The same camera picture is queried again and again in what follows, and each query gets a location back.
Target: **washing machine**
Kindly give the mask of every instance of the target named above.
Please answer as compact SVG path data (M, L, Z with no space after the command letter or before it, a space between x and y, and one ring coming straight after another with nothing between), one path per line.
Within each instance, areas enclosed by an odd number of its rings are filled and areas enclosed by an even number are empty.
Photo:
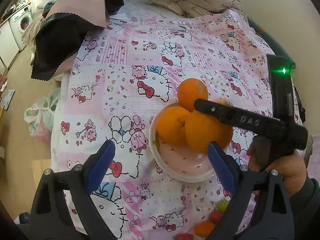
M23 50L26 46L22 41L22 34L24 33L25 29L29 26L32 22L32 17L29 11L28 6L24 6L15 12L9 20L10 28L14 39L19 47L19 51Z

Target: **hello kitty print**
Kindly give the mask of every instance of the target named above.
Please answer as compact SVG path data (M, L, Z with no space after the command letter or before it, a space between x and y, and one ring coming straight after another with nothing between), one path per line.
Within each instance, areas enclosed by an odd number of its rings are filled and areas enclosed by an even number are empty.
M200 183L170 178L154 160L149 127L155 114L177 100L187 78L200 79L209 100L272 116L266 54L268 45L231 10L195 19L127 16L88 33L74 62L65 101L56 111L60 171L84 163L106 139L116 146L92 201L118 239L173 239L205 221L221 199L232 195L213 176ZM301 123L295 100L295 119ZM248 163L250 131L234 127L226 149ZM75 226L84 230L71 197ZM239 232L254 209L250 201Z

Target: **bowl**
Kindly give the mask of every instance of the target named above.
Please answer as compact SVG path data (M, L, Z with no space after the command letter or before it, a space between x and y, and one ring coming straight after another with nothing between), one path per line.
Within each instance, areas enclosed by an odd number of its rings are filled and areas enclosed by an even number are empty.
M188 146L173 146L165 142L156 131L161 113L179 102L169 103L156 113L149 128L149 147L158 165L169 176L184 182L195 183L208 180L216 173L205 154L197 153Z

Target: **bowl rim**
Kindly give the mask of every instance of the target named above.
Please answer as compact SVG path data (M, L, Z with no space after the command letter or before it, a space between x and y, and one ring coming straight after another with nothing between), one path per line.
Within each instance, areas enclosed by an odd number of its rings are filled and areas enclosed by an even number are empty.
M159 117L159 115L167 108L172 107L172 106L181 106L178 101L168 103L166 106L164 106L162 109L160 109L155 116L153 117L153 120L150 124L149 127L149 147L152 152L153 157L155 158L157 164L172 178L181 180L183 182L188 182L188 183L196 183L196 182L202 182L208 179L211 179L215 174L215 170L212 168L212 170L208 171L205 174L202 175L184 175L179 172L176 172L172 170L161 158L161 155L158 152L158 149L156 148L156 145L154 144L154 141L157 137L157 132L156 132L156 120Z

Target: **plastic bag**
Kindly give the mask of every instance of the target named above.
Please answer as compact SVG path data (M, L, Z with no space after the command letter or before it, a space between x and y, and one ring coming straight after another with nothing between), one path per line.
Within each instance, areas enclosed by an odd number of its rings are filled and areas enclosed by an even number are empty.
M38 99L24 114L24 120L29 125L30 135L41 142L50 145L53 128L54 111L60 98L60 88L50 95Z

